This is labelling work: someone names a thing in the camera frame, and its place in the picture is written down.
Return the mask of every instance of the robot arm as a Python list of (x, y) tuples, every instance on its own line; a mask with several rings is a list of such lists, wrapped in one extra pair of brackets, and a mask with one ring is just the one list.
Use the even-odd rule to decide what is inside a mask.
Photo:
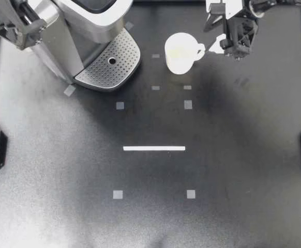
[(214, 45), (226, 56), (240, 60), (252, 51), (259, 19), (276, 5), (301, 6), (301, 0), (206, 0), (205, 32), (222, 25), (223, 35)]
[(0, 36), (19, 49), (39, 43), (45, 26), (26, 0), (0, 0)]

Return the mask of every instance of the white mug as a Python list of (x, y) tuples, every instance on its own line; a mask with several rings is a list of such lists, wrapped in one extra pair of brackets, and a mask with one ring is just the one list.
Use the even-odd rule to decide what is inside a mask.
[(167, 39), (164, 50), (169, 70), (181, 75), (192, 68), (194, 61), (204, 56), (206, 48), (190, 34), (177, 33)]

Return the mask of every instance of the square tape marker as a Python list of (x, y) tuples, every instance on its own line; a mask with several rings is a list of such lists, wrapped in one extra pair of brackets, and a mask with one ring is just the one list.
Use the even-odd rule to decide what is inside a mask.
[(116, 109), (123, 110), (124, 109), (124, 102), (116, 102)]
[(115, 199), (115, 200), (123, 199), (123, 190), (114, 190), (113, 191), (113, 199)]
[(195, 190), (187, 190), (186, 196), (187, 196), (187, 199), (195, 199)]
[(192, 100), (185, 100), (184, 101), (184, 109), (186, 109), (186, 110), (192, 110), (193, 109)]

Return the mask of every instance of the white tape strip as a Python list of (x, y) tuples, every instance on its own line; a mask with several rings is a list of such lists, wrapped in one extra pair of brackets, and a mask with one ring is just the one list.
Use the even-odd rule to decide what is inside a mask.
[(185, 151), (185, 146), (123, 146), (124, 151)]

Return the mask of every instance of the silver panel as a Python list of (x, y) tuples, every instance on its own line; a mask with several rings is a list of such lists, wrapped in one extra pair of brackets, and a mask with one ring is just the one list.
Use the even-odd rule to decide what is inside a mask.
[[(111, 91), (120, 87), (133, 74), (140, 62), (140, 49), (125, 30), (106, 47), (100, 56), (75, 79), (91, 89)], [(111, 65), (108, 60), (114, 58)]]
[(104, 13), (86, 11), (72, 0), (53, 0), (64, 13), (64, 18), (76, 31), (96, 43), (112, 41), (123, 29), (123, 17), (132, 0), (117, 0)]
[(42, 31), (42, 43), (32, 47), (32, 50), (57, 76), (72, 83), (72, 78), (84, 69), (84, 65), (63, 13), (50, 0), (42, 0), (35, 12), (40, 16), (47, 13), (46, 20), (50, 20), (51, 25)]

